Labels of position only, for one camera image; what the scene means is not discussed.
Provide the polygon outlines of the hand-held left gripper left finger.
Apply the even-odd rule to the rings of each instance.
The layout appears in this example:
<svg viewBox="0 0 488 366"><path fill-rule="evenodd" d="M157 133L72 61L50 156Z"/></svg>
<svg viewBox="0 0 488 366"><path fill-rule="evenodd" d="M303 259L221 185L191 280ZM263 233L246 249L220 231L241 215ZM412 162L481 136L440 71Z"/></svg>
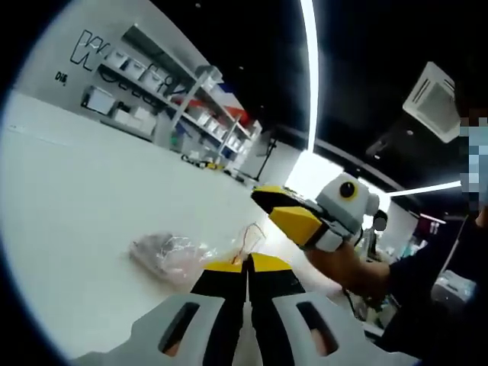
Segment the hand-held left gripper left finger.
<svg viewBox="0 0 488 366"><path fill-rule="evenodd" d="M231 365L243 325L246 267L214 262L192 291L168 297L136 320L127 341L74 365Z"/></svg>

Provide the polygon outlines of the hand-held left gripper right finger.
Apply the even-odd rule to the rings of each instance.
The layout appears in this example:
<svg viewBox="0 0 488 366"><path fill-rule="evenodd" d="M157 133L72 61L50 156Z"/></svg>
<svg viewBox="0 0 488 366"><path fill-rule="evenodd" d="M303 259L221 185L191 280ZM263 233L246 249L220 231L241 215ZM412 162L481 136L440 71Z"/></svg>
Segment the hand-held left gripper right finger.
<svg viewBox="0 0 488 366"><path fill-rule="evenodd" d="M416 365L370 342L362 324L325 295L307 292L288 263L252 253L248 260L252 326L265 365Z"/></svg>

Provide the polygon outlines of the person's right hand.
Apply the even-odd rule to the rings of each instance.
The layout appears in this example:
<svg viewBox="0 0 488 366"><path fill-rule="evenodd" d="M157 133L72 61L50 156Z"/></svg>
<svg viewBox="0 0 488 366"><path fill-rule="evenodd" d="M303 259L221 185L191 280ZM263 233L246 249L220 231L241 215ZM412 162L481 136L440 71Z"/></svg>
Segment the person's right hand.
<svg viewBox="0 0 488 366"><path fill-rule="evenodd" d="M334 282L357 295L364 295L361 283L361 261L349 242L343 242L334 252L319 249L305 251L308 262Z"/></svg>

